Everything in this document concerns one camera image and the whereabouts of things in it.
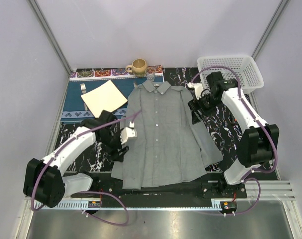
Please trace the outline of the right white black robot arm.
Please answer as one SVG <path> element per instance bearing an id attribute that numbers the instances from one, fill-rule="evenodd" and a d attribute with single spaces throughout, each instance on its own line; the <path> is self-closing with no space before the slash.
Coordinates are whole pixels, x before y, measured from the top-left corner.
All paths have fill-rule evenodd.
<path id="1" fill-rule="evenodd" d="M 220 71 L 207 76 L 208 88 L 201 83 L 189 82 L 194 97 L 188 102 L 192 112 L 192 123 L 200 120 L 216 106 L 224 104 L 236 119 L 242 137 L 237 145 L 237 158 L 218 179 L 213 192 L 222 197 L 235 196 L 243 187 L 248 176 L 262 172 L 262 165 L 278 160 L 277 144 L 279 128 L 268 124 L 248 102 L 239 87 L 238 80 L 225 79 Z"/>

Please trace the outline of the grey button shirt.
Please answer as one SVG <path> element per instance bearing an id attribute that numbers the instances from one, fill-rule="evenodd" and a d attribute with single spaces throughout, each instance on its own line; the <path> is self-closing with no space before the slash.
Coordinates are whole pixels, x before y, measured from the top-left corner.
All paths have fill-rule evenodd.
<path id="1" fill-rule="evenodd" d="M 192 123 L 191 99 L 185 87 L 168 82 L 146 80 L 131 92 L 126 114 L 137 113 L 137 137 L 127 142 L 124 160 L 111 173 L 123 189 L 190 182 L 223 160 L 205 124 Z"/>

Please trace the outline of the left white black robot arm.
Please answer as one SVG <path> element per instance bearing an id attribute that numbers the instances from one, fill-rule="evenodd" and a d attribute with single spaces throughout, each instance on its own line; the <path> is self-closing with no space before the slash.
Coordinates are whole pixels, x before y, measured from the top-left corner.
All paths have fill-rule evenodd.
<path id="1" fill-rule="evenodd" d="M 23 193 L 49 208 L 75 193 L 83 192 L 94 197 L 99 192 L 98 183 L 88 173 L 65 176 L 68 167 L 96 142 L 103 143 L 111 161 L 123 162 L 129 151 L 125 144 L 137 136 L 134 129 L 136 115 L 128 117 L 129 125 L 113 132 L 113 125 L 120 120 L 111 112 L 102 111 L 99 117 L 84 119 L 75 132 L 56 150 L 42 158 L 31 159 L 26 167 Z"/>

